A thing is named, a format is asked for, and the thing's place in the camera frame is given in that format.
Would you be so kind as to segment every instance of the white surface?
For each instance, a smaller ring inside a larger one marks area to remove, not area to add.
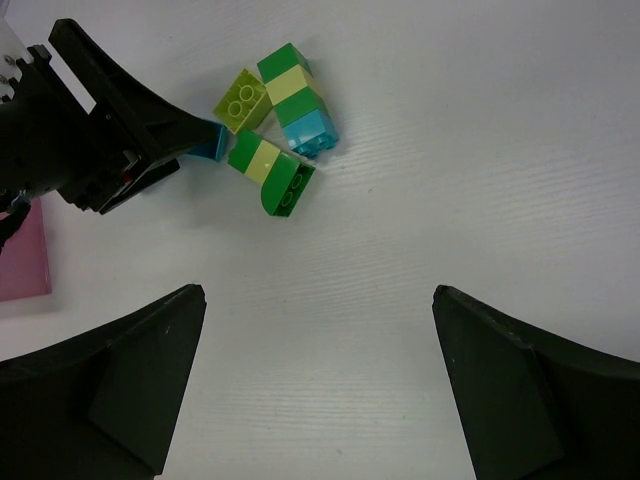
[[[0,305],[2,358],[207,292],[163,478],[473,478],[439,283],[640,360],[637,0],[20,0],[7,18],[33,44],[71,15],[202,115],[293,41],[344,138],[287,221],[198,161],[104,218],[46,198],[54,294]]]

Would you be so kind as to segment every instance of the building block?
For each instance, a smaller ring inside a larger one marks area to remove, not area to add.
[[[314,110],[321,110],[329,116],[324,100],[311,88],[303,88],[275,106],[276,116],[282,128],[292,124]]]
[[[311,165],[248,130],[238,135],[238,143],[229,153],[229,165],[262,186],[262,206],[277,217],[291,215],[315,172]]]
[[[246,68],[231,85],[213,113],[233,134],[258,127],[272,105],[265,85]]]
[[[209,120],[209,123],[211,123],[218,129],[218,138],[216,139],[216,141],[198,145],[197,147],[190,150],[187,155],[208,158],[220,163],[222,157],[224,157],[224,154],[227,151],[227,145],[229,143],[229,129],[217,122],[212,122]]]
[[[331,118],[314,110],[283,128],[289,148],[307,158],[316,158],[322,150],[331,150],[340,141]]]
[[[277,105],[305,87],[321,95],[315,79],[300,65],[287,70],[266,84],[272,105]]]
[[[310,75],[313,75],[307,59],[296,47],[291,43],[287,43],[264,60],[258,62],[258,70],[262,75],[262,81],[269,83],[296,65],[301,65]]]

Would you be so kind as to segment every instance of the yellow block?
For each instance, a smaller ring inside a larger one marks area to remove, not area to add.
[[[251,163],[244,174],[258,185],[262,185],[271,171],[271,167],[278,159],[280,149],[269,142],[263,140],[256,153],[253,154]]]
[[[305,87],[322,96],[315,79],[301,65],[296,65],[267,83],[267,92],[271,103],[276,105]]]

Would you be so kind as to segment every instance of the yellow-green block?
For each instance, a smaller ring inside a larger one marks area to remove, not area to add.
[[[322,96],[315,79],[301,65],[296,65],[267,83],[267,92],[271,103],[277,105],[305,87]]]
[[[278,155],[280,155],[278,147],[262,140],[244,174],[258,185],[262,185],[278,159]]]
[[[233,134],[258,127],[273,108],[267,87],[246,68],[231,85],[213,113]]]

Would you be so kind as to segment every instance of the dark green block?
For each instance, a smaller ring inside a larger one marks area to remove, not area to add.
[[[313,75],[307,59],[302,56],[296,47],[287,43],[284,47],[258,62],[258,70],[262,75],[262,81],[267,83],[296,65],[302,65],[310,75]]]
[[[250,130],[241,130],[238,133],[238,143],[229,152],[229,165],[244,173],[249,168],[251,160],[260,146],[262,138]]]
[[[322,100],[311,87],[305,87],[283,100],[275,106],[275,110],[282,128],[292,124],[314,110],[322,110],[329,116],[329,110],[324,100]]]
[[[288,217],[298,203],[315,168],[281,153],[262,185],[262,206],[269,215]]]

